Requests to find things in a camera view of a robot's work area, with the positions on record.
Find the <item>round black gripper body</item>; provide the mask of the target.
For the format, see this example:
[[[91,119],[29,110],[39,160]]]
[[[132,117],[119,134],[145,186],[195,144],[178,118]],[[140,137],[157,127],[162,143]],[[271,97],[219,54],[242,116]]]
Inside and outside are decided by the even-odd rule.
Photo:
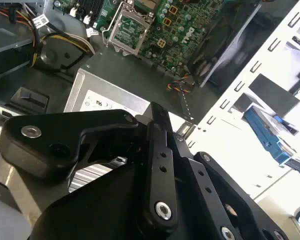
[[[217,230],[195,189],[194,175],[176,166],[171,218],[156,213],[157,195],[146,198],[145,169],[121,166],[50,205],[36,222],[32,240],[214,240]]]

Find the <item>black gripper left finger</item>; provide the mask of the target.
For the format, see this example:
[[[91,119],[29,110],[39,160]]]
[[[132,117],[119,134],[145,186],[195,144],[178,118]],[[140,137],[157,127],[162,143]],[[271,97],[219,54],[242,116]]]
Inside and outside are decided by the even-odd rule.
[[[123,109],[12,117],[0,133],[0,185],[35,227],[59,199],[122,166],[141,166],[146,198],[158,196],[155,211],[169,220],[176,192],[156,187],[175,183],[172,126],[155,102],[144,117],[148,123]]]

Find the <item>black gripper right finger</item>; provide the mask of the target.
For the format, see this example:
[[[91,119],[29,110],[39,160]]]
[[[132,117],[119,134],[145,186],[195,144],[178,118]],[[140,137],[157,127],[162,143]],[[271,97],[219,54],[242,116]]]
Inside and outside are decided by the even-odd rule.
[[[206,152],[171,133],[178,240],[287,240],[286,233]]]

